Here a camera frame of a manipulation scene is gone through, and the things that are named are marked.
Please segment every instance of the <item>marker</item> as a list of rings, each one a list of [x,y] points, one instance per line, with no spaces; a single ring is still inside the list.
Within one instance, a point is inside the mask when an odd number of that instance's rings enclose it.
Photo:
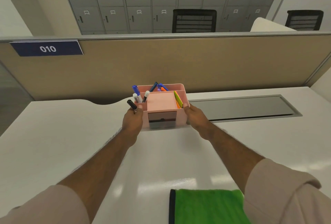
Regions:
[[[136,93],[134,93],[132,96],[133,96],[133,98],[134,98],[134,101],[135,101],[136,103],[139,103],[139,102],[138,102],[138,95],[137,95]]]
[[[165,90],[169,91],[163,84],[159,83],[159,87],[163,87]]]
[[[153,92],[153,90],[156,88],[157,85],[158,85],[158,83],[155,81],[154,85],[152,86],[152,88],[149,91]]]
[[[133,85],[132,86],[132,89],[134,90],[134,92],[137,94],[137,100],[138,100],[138,103],[141,103],[143,101],[143,99],[141,98],[140,96],[140,92],[139,92],[139,89],[136,85]]]
[[[132,100],[127,100],[127,103],[133,110],[137,110],[137,106],[132,102]]]
[[[147,97],[149,96],[150,93],[151,93],[150,91],[148,91],[148,90],[146,91],[143,102],[146,102]]]

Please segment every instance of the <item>sleeve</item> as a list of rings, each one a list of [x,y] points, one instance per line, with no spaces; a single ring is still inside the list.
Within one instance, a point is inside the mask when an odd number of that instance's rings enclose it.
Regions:
[[[89,224],[87,210],[71,188],[55,185],[0,218],[0,224]]]
[[[331,199],[320,188],[309,173],[263,159],[247,180],[244,211],[254,224],[324,224],[331,219]]]

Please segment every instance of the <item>blue pen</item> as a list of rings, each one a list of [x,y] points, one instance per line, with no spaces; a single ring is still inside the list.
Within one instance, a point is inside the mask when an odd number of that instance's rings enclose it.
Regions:
[[[143,99],[141,98],[140,96],[140,92],[139,92],[139,89],[136,85],[133,85],[132,86],[132,89],[134,90],[134,92],[137,94],[137,100],[138,100],[138,103],[142,103],[143,102]]]
[[[157,82],[154,83],[154,85],[152,86],[152,88],[149,90],[150,92],[153,92],[153,90],[156,88],[156,86],[158,85]]]
[[[159,83],[159,86],[163,87],[165,90],[169,91],[163,84]]]

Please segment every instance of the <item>green cloth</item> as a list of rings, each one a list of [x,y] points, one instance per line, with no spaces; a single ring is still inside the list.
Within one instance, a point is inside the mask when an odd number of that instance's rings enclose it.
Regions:
[[[175,224],[250,224],[240,190],[176,190]]]

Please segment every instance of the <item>cubicle partition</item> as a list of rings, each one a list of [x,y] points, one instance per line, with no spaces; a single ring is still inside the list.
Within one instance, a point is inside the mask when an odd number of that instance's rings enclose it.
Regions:
[[[331,66],[331,33],[82,36],[83,55],[20,57],[2,39],[0,61],[35,100],[111,103],[131,86],[182,83],[187,93],[311,86]]]

